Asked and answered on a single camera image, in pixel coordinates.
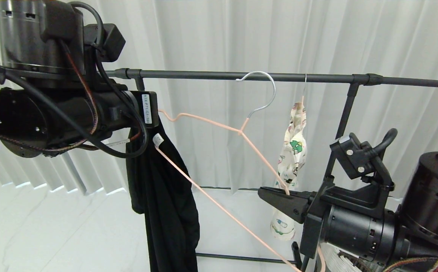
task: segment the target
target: hanging clothes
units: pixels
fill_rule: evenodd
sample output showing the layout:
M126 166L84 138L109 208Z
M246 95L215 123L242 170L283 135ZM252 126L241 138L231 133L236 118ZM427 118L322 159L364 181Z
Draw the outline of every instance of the hanging clothes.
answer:
M286 129L284 143L278 160L278 175L285 181L290 190L298 184L298 170L306 162L306 140L303 129L306 126L306 109L302 102L295 103L291 110L291 119ZM274 211L271 220L271 234L280 240L291 240L295 234L295 221L280 212Z
M131 129L130 136L137 132ZM186 174L187 168L162 123L148 129L148 133L151 137L145 153L127 159L127 174L132 209L145 214L150 271L197 272L195 249L200 226L191 184L157 152L155 145L160 145L160 150ZM127 152L137 150L140 144L127 143Z

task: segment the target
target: white patterned garment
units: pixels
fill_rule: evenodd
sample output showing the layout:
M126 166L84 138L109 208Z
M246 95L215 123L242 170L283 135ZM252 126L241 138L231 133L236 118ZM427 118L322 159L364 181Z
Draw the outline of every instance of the white patterned garment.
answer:
M304 103L295 103L291 110L291 120L284 136L283 149L278 160L278 175L295 190L298 170L306 161L306 141L303 129L306 126L306 109ZM279 210L274 211L271 221L271 233L280 240L291 240L294 236L294 220Z

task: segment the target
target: black garment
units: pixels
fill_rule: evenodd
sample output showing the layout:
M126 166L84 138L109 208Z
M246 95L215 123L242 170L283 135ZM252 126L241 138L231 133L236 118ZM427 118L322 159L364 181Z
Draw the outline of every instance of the black garment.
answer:
M155 149L152 138L160 133L163 151L186 174L187 168L162 124L148 129L150 141L141 156L127 159L132 209L145 214L151 272L197 272L195 248L200 236L198 212L190 182ZM127 144L127 152L141 140Z

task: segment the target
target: curtain fold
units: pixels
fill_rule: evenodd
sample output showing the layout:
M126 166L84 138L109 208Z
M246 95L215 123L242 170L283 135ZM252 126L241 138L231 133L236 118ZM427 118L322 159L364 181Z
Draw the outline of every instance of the curtain fold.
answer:
M115 23L127 43L114 63L146 70L265 71L364 74L438 79L438 2L434 1L130 1L86 0L105 23ZM86 24L94 23L86 11ZM117 80L136 90L134 81ZM278 82L272 105L257 112L245 132L276 163L288 113L305 94L308 161L301 190L317 190L330 154L348 86ZM248 113L267 103L269 82L145 79L159 107L172 115L201 115L240 127ZM272 186L272 174L237 134L194 119L164 121L165 131L202 186ZM385 164L405 193L419 156L438 150L438 88L361 86L346 133L375 145L388 129L399 130ZM117 131L118 141L128 131ZM121 151L124 146L116 147ZM362 186L335 167L336 183ZM56 158L16 157L1 145L0 182L47 184L83 194L127 189L124 160L101 151L72 150Z

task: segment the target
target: white marble floor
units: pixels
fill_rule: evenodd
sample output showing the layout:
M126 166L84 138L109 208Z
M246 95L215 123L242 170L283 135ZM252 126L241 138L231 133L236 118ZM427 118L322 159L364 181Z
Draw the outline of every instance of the white marble floor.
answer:
M269 233L272 208L256 192L208 192L275 250L293 258L290 242ZM195 198L201 228L198 252L275 258L200 192ZM284 264L213 258L198 258L198 265L201 272L290 271ZM0 185L0 272L62 271L149 271L143 215L131 210L128 194L81 196Z

